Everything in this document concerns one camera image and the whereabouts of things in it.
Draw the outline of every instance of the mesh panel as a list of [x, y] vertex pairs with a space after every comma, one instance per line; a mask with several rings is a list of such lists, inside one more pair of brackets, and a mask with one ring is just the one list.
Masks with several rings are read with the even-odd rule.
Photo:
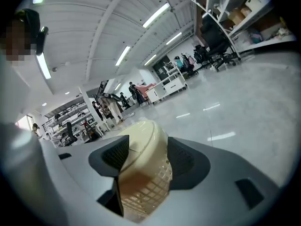
[[174, 176], [182, 175], [190, 171], [194, 166], [193, 156], [178, 146], [168, 151], [168, 158], [175, 162], [175, 167], [173, 167]]
[[120, 171], [124, 162], [127, 159], [127, 156], [128, 142], [124, 142], [120, 145], [110, 148], [109, 150], [106, 150], [102, 154], [102, 160], [111, 167]]
[[139, 216], [149, 216], [167, 197], [172, 169], [168, 160], [161, 166], [158, 175], [134, 195], [121, 197], [123, 208]]

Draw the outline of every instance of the white cabinet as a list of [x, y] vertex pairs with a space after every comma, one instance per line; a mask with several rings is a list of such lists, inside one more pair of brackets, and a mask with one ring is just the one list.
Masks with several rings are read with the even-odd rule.
[[167, 94], [171, 94], [185, 86], [182, 77], [178, 77], [164, 86]]
[[151, 102], [155, 102], [155, 101], [161, 99], [165, 95], [165, 93], [166, 92], [164, 90], [164, 87], [161, 84], [151, 88], [150, 90], [148, 90], [146, 92], [146, 94]]

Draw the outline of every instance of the beige cover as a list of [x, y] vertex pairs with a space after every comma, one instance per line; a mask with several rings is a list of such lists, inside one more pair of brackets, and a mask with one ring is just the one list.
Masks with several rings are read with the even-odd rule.
[[146, 217], [168, 194], [172, 170], [167, 134], [154, 121], [140, 121], [118, 135], [130, 136], [129, 155], [119, 175], [122, 205]]

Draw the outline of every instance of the glossy white floor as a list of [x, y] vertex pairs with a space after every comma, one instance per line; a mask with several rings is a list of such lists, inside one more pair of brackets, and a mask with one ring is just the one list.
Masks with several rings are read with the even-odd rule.
[[137, 109], [120, 129], [154, 120], [169, 136], [241, 155], [283, 186], [299, 159], [300, 61], [295, 53], [268, 53], [219, 73], [202, 70], [189, 90]]

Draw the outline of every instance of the drawer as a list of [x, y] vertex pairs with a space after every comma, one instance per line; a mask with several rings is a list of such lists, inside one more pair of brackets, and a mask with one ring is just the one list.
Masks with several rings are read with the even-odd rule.
[[182, 84], [180, 78], [176, 78], [175, 80], [171, 81], [170, 83], [164, 86], [168, 94], [173, 93], [183, 87], [184, 85]]

